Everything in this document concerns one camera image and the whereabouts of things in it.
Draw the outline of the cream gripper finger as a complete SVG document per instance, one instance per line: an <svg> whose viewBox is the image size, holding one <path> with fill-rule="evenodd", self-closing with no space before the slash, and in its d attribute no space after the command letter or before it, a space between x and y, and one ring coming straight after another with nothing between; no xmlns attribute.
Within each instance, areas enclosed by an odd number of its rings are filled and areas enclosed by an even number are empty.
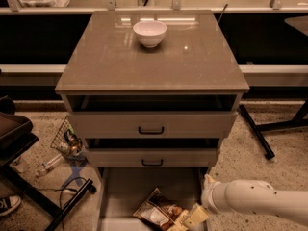
<svg viewBox="0 0 308 231"><path fill-rule="evenodd" d="M182 224L188 229L191 229L197 224L207 220L209 216L209 212L202 205L195 203L191 210L185 215L184 219L182 220Z"/></svg>

